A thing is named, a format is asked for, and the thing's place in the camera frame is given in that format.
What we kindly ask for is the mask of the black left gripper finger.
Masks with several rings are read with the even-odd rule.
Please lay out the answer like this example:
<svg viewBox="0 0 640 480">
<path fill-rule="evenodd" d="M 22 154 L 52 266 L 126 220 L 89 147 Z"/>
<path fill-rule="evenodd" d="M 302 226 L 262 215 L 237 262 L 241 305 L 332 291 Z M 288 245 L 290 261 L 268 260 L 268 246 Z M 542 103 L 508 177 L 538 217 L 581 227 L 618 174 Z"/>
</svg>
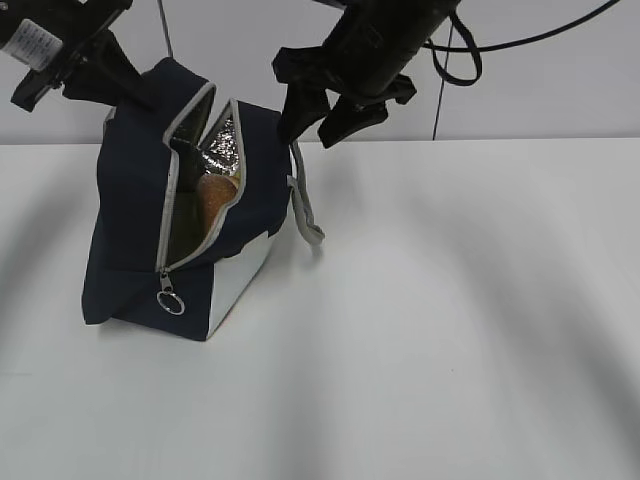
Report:
<svg viewBox="0 0 640 480">
<path fill-rule="evenodd" d="M 205 174 L 202 151 L 195 144 L 183 139 L 173 139 L 170 146 L 178 153 L 179 159 L 177 192 L 194 192 L 199 179 Z"/>
</svg>

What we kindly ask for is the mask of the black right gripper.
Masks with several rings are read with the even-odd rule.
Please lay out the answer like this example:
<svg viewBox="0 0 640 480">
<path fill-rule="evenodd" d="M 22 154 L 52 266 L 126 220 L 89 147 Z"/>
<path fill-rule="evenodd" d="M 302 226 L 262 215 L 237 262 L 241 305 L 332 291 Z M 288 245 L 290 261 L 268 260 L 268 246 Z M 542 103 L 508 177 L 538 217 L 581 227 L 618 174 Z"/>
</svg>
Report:
<svg viewBox="0 0 640 480">
<path fill-rule="evenodd" d="M 448 1 L 346 1 L 321 45 L 281 48 L 272 61 L 278 82 L 289 84 L 280 139 L 293 142 L 326 117 L 318 136 L 331 148 L 383 123 L 388 110 L 380 101 L 404 105 L 415 95 L 402 70 L 449 15 Z M 325 89 L 343 95 L 331 111 Z"/>
</svg>

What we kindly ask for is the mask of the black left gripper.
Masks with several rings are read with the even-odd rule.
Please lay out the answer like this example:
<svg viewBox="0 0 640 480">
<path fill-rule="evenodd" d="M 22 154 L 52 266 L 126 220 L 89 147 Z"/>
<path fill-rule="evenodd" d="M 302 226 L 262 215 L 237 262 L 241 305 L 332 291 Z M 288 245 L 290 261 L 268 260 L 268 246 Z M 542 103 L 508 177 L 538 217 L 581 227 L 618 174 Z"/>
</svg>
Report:
<svg viewBox="0 0 640 480">
<path fill-rule="evenodd" d="M 53 89 L 80 100 L 117 106 L 132 101 L 151 110 L 156 93 L 110 30 L 130 1 L 1 3 L 1 51 L 29 68 L 11 102 L 32 111 Z"/>
</svg>

